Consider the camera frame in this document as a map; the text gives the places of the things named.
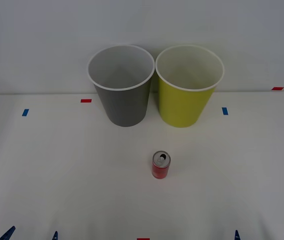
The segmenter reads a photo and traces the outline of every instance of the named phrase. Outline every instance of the blue tape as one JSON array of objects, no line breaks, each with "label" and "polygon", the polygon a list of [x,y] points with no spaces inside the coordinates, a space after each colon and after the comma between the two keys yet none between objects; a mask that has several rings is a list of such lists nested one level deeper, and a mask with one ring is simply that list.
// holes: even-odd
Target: blue tape
[{"label": "blue tape", "polygon": [[224,115],[228,115],[227,107],[222,107],[222,110]]},{"label": "blue tape", "polygon": [[22,114],[22,117],[26,117],[27,113],[28,113],[28,109],[24,109],[24,112],[23,112],[23,114]]}]

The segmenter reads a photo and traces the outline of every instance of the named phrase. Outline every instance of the white wall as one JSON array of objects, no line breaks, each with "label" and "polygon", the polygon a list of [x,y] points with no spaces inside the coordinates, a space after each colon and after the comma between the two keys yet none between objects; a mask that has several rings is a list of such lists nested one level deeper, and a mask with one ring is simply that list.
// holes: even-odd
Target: white wall
[{"label": "white wall", "polygon": [[284,87],[284,0],[0,0],[0,93],[95,92],[90,55],[126,43],[210,48],[220,91]]}]

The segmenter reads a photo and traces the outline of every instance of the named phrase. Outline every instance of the paper cup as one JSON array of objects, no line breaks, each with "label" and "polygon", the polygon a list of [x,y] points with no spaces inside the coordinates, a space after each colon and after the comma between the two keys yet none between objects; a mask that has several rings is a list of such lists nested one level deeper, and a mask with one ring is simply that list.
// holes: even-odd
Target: paper cup
[{"label": "paper cup", "polygon": [[99,51],[88,63],[88,77],[94,83],[108,118],[129,127],[143,120],[155,70],[153,57],[134,45],[117,45]]},{"label": "paper cup", "polygon": [[159,76],[160,115],[178,128],[197,121],[225,71],[216,54],[196,45],[165,49],[157,57],[155,68]]}]

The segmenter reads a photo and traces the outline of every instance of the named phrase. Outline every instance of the cup rim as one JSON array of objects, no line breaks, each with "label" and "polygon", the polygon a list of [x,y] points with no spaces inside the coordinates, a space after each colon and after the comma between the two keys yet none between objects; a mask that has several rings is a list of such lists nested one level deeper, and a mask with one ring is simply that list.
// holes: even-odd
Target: cup rim
[{"label": "cup rim", "polygon": [[[165,53],[166,51],[169,51],[171,49],[174,49],[174,48],[180,48],[180,47],[193,47],[193,48],[199,48],[199,49],[202,49],[202,50],[205,50],[207,52],[209,52],[211,55],[213,55],[215,58],[217,58],[217,60],[220,62],[220,64],[222,65],[222,69],[223,69],[223,73],[222,73],[222,76],[220,77],[220,79],[213,85],[209,86],[209,87],[206,87],[206,88],[200,88],[200,89],[189,89],[189,88],[183,88],[183,87],[180,87],[180,86],[176,86],[174,84],[171,84],[170,82],[168,82],[167,80],[165,80],[163,78],[163,76],[159,73],[158,71],[158,68],[157,68],[157,63],[158,63],[158,59],[161,57],[161,55],[163,53]],[[168,47],[166,49],[164,49],[156,58],[156,61],[155,61],[155,69],[156,69],[156,72],[158,74],[158,76],[161,78],[161,80],[163,80],[165,83],[167,83],[168,85],[170,85],[171,87],[175,88],[175,89],[179,89],[179,90],[183,90],[183,91],[188,91],[188,92],[203,92],[203,91],[207,91],[209,89],[212,89],[214,87],[216,87],[218,85],[218,83],[223,79],[224,77],[224,74],[225,74],[225,67],[224,67],[224,64],[222,62],[222,60],[220,59],[219,56],[217,56],[213,51],[203,47],[203,46],[199,46],[199,45],[194,45],[194,44],[181,44],[181,45],[175,45],[175,46],[171,46],[171,47]]]},{"label": "cup rim", "polygon": [[[152,63],[153,63],[153,67],[152,67],[152,71],[151,71],[151,74],[142,82],[140,82],[139,84],[137,85],[134,85],[134,86],[130,86],[130,87],[126,87],[126,88],[110,88],[110,87],[105,87],[105,86],[102,86],[100,84],[98,84],[97,82],[95,82],[92,77],[90,76],[90,73],[88,71],[88,67],[90,66],[90,63],[91,61],[98,55],[100,54],[102,51],[105,51],[107,49],[111,49],[111,48],[116,48],[116,47],[131,47],[131,48],[136,48],[136,49],[139,49],[139,50],[142,50],[144,51],[152,60]],[[110,46],[110,47],[106,47],[106,48],[103,48],[101,49],[100,51],[98,51],[97,53],[95,53],[91,58],[90,60],[88,61],[87,63],[87,66],[86,66],[86,72],[87,72],[87,75],[88,75],[88,78],[91,80],[91,82],[98,86],[99,88],[102,88],[102,89],[105,89],[105,90],[109,90],[109,91],[127,91],[127,90],[131,90],[131,89],[135,89],[135,88],[138,88],[139,86],[143,85],[144,83],[146,83],[151,77],[152,75],[154,74],[154,71],[155,71],[155,61],[154,61],[154,58],[153,56],[148,52],[146,51],[145,49],[139,47],[139,46],[136,46],[136,45],[132,45],[132,44],[119,44],[119,45],[113,45],[113,46]]]}]

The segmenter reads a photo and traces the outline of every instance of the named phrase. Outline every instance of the gray cup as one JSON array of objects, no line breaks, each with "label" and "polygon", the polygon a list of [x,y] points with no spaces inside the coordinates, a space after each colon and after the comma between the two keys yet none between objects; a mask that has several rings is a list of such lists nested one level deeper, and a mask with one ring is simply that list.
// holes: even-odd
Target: gray cup
[{"label": "gray cup", "polygon": [[112,46],[88,62],[88,78],[116,125],[130,127],[143,120],[155,70],[153,57],[134,45]]}]

